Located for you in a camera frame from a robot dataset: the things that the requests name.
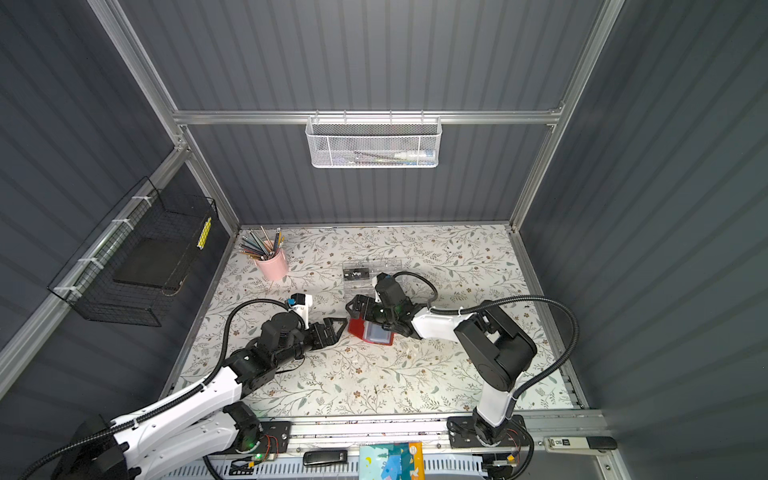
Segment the clear acrylic organizer tray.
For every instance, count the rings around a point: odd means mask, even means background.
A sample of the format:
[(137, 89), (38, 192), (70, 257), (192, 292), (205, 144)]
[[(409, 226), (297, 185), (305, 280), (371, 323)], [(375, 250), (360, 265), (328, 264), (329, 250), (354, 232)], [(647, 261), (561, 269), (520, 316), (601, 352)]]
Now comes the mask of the clear acrylic organizer tray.
[(403, 262), (398, 258), (384, 258), (384, 259), (356, 259), (348, 260), (342, 264), (343, 267), (352, 266), (364, 266), (369, 267), (370, 279), (356, 282), (345, 282), (342, 274), (342, 286), (344, 298), (351, 300), (355, 295), (367, 295), (374, 297), (375, 285), (377, 283), (377, 276), (381, 273), (394, 274), (400, 271), (403, 267)]

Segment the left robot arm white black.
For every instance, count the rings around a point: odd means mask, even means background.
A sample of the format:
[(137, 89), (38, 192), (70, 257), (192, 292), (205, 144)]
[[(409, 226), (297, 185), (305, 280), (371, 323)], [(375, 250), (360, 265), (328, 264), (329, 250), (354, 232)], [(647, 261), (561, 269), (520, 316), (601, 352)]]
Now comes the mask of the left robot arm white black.
[(343, 318), (308, 324), (294, 311), (278, 312), (204, 379), (111, 421), (85, 421), (59, 456), (53, 478), (158, 479), (229, 449), (261, 452), (270, 443), (244, 398), (272, 381), (283, 364), (335, 345), (346, 327)]

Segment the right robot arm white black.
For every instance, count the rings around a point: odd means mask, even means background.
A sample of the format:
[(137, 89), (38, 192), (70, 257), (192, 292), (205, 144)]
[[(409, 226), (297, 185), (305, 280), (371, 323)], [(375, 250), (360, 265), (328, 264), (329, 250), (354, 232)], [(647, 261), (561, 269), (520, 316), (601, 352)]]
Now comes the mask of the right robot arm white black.
[(404, 337), (461, 345), (483, 381), (473, 410), (474, 433), (483, 445), (500, 443), (519, 398), (537, 380), (520, 381), (538, 353), (533, 339), (498, 301), (466, 309), (434, 307), (436, 287), (414, 272), (380, 273), (373, 289), (373, 296), (358, 294), (346, 304), (349, 316)]

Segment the red leather card holder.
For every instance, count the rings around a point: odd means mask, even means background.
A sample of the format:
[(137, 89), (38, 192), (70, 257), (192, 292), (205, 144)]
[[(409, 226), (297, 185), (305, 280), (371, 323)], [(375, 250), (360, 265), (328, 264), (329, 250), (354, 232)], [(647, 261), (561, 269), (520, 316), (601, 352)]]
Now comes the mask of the red leather card holder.
[(361, 318), (350, 319), (348, 332), (366, 343), (391, 346), (394, 341), (394, 333), (385, 330), (380, 325)]

